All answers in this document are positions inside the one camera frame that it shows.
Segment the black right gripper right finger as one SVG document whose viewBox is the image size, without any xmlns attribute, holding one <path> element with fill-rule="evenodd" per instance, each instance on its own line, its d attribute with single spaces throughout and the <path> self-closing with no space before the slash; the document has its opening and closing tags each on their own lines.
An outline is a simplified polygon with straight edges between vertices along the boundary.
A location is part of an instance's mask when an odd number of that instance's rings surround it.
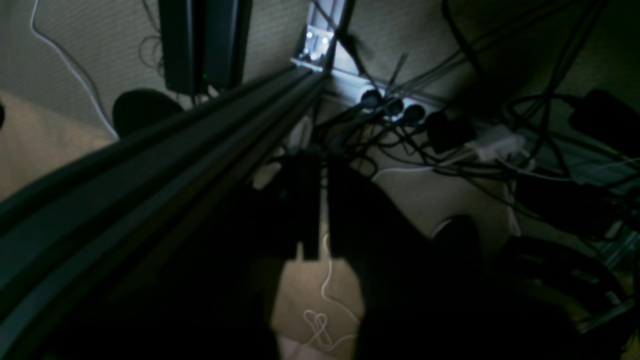
<svg viewBox="0 0 640 360">
<path fill-rule="evenodd" d="M 429 241 L 389 196 L 342 159 L 327 162 L 333 253 L 354 271 L 370 312 L 422 306 L 429 285 Z"/>
</svg>

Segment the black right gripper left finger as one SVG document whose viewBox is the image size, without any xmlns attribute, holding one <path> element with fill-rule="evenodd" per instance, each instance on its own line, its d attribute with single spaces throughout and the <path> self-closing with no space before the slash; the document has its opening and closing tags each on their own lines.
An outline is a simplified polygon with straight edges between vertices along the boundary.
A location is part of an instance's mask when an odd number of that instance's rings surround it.
<svg viewBox="0 0 640 360">
<path fill-rule="evenodd" d="M 322 160 L 312 150 L 286 157 L 282 168 L 281 199 L 285 205 L 286 239 L 302 244 L 302 259 L 319 259 Z"/>
</svg>

